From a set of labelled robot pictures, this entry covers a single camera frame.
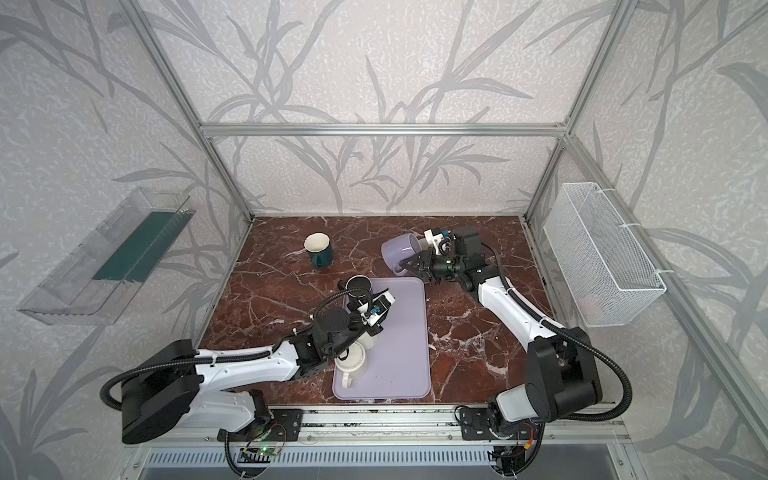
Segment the lavender mug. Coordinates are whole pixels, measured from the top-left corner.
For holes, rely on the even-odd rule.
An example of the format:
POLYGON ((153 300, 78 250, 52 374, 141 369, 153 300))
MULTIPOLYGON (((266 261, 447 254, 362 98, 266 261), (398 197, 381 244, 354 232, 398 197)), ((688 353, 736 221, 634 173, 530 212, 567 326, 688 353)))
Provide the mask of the lavender mug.
POLYGON ((413 233, 405 233, 387 240, 381 246, 383 261, 396 276, 406 275, 407 271, 400 263, 421 251, 419 239, 413 233))

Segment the dark green mug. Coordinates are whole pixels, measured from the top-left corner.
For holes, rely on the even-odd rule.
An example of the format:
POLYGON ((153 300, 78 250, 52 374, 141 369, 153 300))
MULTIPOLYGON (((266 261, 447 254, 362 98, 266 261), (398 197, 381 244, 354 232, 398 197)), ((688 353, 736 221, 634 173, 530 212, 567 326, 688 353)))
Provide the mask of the dark green mug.
POLYGON ((314 269, 328 268, 333 264, 333 247, 327 234, 310 234, 304 241, 304 249, 314 269))

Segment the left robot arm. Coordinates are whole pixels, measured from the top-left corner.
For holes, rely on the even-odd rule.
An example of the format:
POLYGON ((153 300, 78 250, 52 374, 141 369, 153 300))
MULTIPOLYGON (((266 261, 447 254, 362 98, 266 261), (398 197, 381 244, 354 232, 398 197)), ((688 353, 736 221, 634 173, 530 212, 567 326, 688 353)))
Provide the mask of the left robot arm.
POLYGON ((375 336, 394 304, 388 290, 346 288, 323 299, 301 329, 272 345, 239 350, 168 344, 149 360, 107 380, 101 402, 120 412, 121 438, 134 445, 176 428, 215 428, 249 439, 274 423, 257 383, 293 382, 325 371, 364 335, 375 336))

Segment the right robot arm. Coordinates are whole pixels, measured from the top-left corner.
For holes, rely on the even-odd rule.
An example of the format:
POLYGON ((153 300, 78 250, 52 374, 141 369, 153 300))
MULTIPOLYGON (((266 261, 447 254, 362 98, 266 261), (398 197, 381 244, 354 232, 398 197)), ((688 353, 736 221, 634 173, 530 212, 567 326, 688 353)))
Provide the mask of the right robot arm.
POLYGON ((629 376, 594 347, 581 328, 567 328, 512 285, 497 249, 474 227, 403 234, 381 253, 396 274, 427 284, 454 282, 493 313, 524 348, 525 381, 495 395, 488 404, 495 429, 532 420, 603 422, 622 416, 634 392, 629 376))

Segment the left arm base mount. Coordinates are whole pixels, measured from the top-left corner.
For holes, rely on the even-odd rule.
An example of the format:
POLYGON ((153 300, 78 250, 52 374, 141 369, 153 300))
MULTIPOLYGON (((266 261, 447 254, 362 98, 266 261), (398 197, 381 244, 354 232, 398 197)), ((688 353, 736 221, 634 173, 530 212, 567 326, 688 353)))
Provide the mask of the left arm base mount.
POLYGON ((243 429, 231 433, 220 429, 216 439, 224 442, 228 435, 230 442, 296 442, 299 438, 304 411, 302 409, 279 408, 271 411, 271 418, 257 418, 243 429))

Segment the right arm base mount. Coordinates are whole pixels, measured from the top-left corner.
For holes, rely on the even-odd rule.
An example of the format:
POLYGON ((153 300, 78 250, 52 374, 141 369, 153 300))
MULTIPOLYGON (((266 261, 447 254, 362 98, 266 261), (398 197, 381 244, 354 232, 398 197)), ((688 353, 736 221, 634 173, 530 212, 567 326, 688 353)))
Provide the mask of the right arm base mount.
POLYGON ((504 420, 501 413, 491 407, 460 405, 454 408, 453 414, 462 439, 467 441, 529 441, 540 431, 539 426, 529 420, 504 420))

